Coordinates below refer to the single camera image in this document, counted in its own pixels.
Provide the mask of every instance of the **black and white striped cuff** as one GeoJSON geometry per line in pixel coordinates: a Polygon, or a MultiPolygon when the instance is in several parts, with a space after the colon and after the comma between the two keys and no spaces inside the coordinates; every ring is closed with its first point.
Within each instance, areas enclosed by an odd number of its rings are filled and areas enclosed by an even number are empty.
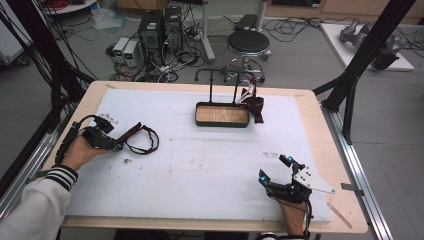
{"type": "Polygon", "coordinates": [[[46,179],[53,180],[59,183],[66,190],[70,191],[72,186],[74,186],[75,182],[78,180],[78,173],[67,166],[57,165],[52,167],[47,174],[46,179]]]}

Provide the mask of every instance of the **table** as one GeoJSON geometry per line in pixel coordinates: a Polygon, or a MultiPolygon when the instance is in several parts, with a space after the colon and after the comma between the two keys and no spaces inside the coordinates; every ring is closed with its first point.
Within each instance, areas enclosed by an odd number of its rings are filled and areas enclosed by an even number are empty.
{"type": "MultiPolygon", "coordinates": [[[[70,123],[96,112],[108,89],[141,89],[152,91],[183,91],[208,93],[207,85],[191,84],[157,84],[157,83],[131,83],[97,81],[91,84],[80,106],[75,111],[70,123]]],[[[233,93],[233,87],[215,86],[214,93],[233,93]]],[[[315,95],[309,90],[272,89],[260,88],[262,95],[292,96],[296,100],[300,117],[309,140],[310,149],[315,159],[316,167],[321,177],[336,189],[337,194],[327,194],[328,206],[332,215],[330,223],[313,223],[311,232],[333,233],[363,233],[367,225],[362,210],[354,192],[341,189],[340,183],[349,183],[349,178],[344,170],[335,143],[328,126],[322,115],[315,95]]],[[[49,169],[54,164],[52,154],[44,169],[49,169]]],[[[218,231],[247,231],[283,232],[281,222],[278,221],[247,221],[247,220],[177,220],[131,217],[78,217],[66,216],[65,227],[103,227],[103,228],[146,228],[146,229],[184,229],[184,230],[218,230],[218,231]]]]}

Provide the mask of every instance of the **sleeve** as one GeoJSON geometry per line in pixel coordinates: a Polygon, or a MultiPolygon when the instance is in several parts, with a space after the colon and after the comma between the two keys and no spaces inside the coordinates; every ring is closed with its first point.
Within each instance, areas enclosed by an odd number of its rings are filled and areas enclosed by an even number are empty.
{"type": "Polygon", "coordinates": [[[53,167],[41,181],[28,184],[21,203],[0,222],[0,239],[55,239],[77,179],[74,170],[61,165],[53,167]]]}

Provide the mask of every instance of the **round stool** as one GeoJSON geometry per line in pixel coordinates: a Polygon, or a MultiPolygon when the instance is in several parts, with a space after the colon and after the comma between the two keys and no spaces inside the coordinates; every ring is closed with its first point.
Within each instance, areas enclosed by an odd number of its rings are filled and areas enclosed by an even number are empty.
{"type": "MultiPolygon", "coordinates": [[[[245,74],[248,80],[255,77],[259,82],[265,81],[262,66],[257,61],[250,59],[250,57],[264,55],[268,51],[269,39],[265,35],[250,30],[239,30],[228,36],[227,47],[231,52],[240,55],[241,58],[231,60],[225,67],[226,70],[230,69],[231,66],[236,67],[240,71],[249,72],[245,74]],[[236,61],[241,61],[241,67],[234,65],[236,61]]],[[[227,73],[224,82],[228,83],[236,75],[227,73]]]]}

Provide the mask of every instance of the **hand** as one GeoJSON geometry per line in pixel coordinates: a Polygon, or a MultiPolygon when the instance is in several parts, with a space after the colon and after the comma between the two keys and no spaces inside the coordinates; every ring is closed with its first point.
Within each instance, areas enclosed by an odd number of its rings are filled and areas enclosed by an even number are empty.
{"type": "Polygon", "coordinates": [[[82,165],[88,163],[97,155],[106,154],[109,150],[93,148],[84,137],[74,139],[65,154],[62,165],[78,171],[82,165]]]}
{"type": "Polygon", "coordinates": [[[291,203],[277,200],[283,213],[284,224],[288,235],[303,236],[303,221],[306,215],[306,203],[291,203]]]}

